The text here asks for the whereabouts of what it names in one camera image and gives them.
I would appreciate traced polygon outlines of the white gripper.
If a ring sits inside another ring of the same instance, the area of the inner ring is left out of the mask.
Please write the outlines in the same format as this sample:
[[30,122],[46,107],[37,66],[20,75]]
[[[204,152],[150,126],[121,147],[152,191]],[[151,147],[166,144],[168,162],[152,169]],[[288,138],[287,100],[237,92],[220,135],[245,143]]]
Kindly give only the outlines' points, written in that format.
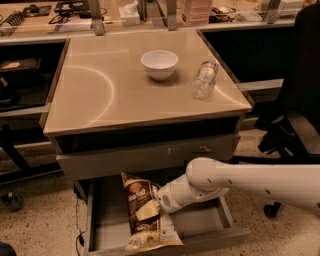
[[150,200],[143,205],[137,212],[136,217],[139,221],[157,216],[161,209],[167,213],[174,213],[186,206],[185,186],[182,183],[167,183],[161,187],[156,200]]

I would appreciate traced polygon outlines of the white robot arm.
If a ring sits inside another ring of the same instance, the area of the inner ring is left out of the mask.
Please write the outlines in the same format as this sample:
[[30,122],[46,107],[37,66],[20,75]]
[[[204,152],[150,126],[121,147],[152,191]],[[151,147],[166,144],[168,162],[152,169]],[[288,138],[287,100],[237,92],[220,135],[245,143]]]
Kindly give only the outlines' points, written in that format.
[[161,187],[136,213],[145,220],[161,212],[174,213],[236,189],[320,214],[320,166],[235,165],[195,158],[185,173]]

